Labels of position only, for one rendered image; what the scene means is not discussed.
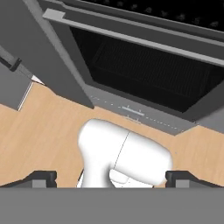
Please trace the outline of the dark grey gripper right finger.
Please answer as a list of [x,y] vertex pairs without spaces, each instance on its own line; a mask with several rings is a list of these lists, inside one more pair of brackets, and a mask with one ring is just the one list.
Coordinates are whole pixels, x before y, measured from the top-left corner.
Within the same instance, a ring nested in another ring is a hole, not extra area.
[[172,188],[221,188],[221,185],[198,179],[189,171],[167,171],[165,173],[166,187]]

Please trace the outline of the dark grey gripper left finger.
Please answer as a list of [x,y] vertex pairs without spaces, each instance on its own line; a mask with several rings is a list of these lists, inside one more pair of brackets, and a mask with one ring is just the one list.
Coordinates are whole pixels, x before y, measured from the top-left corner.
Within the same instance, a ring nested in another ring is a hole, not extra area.
[[27,177],[3,185],[17,188],[56,188],[56,171],[33,171]]

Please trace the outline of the white rounded object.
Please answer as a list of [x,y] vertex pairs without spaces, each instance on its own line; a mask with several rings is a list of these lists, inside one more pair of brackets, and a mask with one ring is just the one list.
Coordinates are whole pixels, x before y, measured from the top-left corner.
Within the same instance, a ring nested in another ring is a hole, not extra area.
[[90,119],[80,128],[82,188],[112,188],[129,179],[150,186],[165,182],[172,154],[163,145],[112,122]]

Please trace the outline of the grey oven bottom drawer front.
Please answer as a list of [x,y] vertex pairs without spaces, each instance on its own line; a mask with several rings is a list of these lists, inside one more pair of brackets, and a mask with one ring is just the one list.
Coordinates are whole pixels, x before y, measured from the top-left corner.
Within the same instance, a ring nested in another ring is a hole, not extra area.
[[97,107],[112,111],[135,123],[150,126],[173,136],[196,127],[194,122],[169,115],[96,87],[88,86],[87,94],[92,103]]

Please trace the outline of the grey oven door, black window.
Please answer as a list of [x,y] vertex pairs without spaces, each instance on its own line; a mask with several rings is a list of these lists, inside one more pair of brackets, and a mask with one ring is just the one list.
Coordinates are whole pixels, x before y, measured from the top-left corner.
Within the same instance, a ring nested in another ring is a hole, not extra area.
[[[134,11],[84,0],[40,0],[39,5],[44,13],[47,8],[84,11],[224,46],[224,31]],[[47,21],[69,55],[80,58],[77,65],[87,70],[86,83],[190,122],[224,113],[223,66]]]

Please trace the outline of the dark grey cupboard door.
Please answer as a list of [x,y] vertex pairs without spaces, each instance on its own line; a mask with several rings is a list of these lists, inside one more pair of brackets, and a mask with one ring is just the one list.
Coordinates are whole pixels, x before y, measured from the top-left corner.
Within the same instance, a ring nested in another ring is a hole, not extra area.
[[22,60],[56,95],[92,108],[79,71],[50,23],[40,0],[0,0],[0,46]]

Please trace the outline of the black hob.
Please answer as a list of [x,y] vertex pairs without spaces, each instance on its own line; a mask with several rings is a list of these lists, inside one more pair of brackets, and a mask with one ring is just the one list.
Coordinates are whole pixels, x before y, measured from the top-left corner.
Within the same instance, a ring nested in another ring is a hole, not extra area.
[[224,32],[224,0],[84,0]]

